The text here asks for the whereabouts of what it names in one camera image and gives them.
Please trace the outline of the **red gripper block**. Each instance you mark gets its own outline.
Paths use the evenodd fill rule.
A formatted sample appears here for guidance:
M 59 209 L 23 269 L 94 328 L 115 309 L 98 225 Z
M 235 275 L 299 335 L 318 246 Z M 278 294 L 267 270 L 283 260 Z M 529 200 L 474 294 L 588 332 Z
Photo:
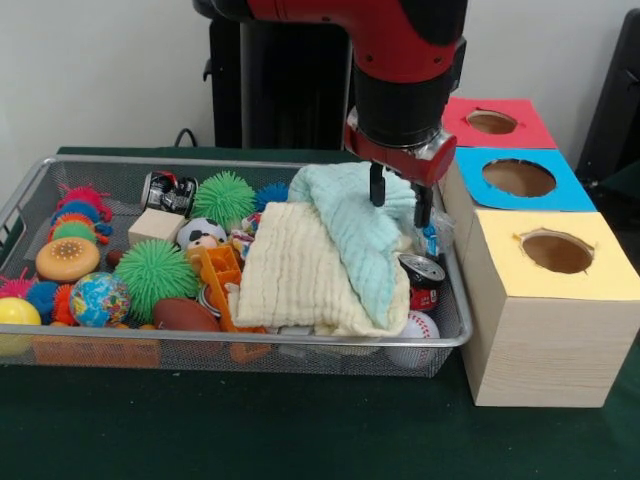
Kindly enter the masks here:
M 344 141 L 346 148 L 362 160 L 371 161 L 369 198 L 375 207 L 385 203 L 383 166 L 411 181 L 416 203 L 414 225 L 426 228 L 430 223 L 433 191 L 431 186 L 446 173 L 455 156 L 457 139 L 440 129 L 431 140 L 416 147 L 387 147 L 367 138 L 358 125 L 355 107 L 346 117 Z

